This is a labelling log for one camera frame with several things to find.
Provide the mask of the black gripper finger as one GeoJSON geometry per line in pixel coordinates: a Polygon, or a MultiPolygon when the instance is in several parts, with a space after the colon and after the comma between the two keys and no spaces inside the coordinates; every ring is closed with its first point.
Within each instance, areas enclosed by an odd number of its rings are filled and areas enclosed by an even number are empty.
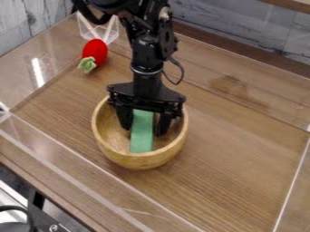
{"type": "Polygon", "coordinates": [[[157,124],[157,135],[162,136],[167,133],[173,122],[173,115],[162,113],[157,124]]]}
{"type": "Polygon", "coordinates": [[[129,107],[118,106],[117,115],[122,127],[129,131],[131,129],[133,121],[134,121],[134,110],[129,107]]]}

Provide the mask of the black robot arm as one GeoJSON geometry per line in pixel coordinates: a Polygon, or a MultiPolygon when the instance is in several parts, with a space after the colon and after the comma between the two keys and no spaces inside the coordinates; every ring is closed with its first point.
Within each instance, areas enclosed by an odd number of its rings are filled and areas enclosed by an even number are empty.
{"type": "Polygon", "coordinates": [[[134,80],[107,87],[109,103],[117,110],[126,130],[133,128],[134,110],[161,115],[157,134],[167,133],[173,120],[183,115],[186,96],[163,84],[167,61],[178,51],[173,9],[169,0],[71,0],[86,19],[106,24],[118,16],[126,29],[133,49],[131,70],[134,80]]]}

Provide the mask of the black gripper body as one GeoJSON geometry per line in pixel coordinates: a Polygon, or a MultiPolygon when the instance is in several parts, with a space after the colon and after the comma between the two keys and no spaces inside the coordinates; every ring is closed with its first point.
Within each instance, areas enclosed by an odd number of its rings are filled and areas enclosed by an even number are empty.
{"type": "Polygon", "coordinates": [[[183,114],[186,97],[170,89],[162,81],[162,71],[134,71],[130,82],[114,83],[107,87],[110,104],[142,111],[171,114],[173,118],[183,114]]]}

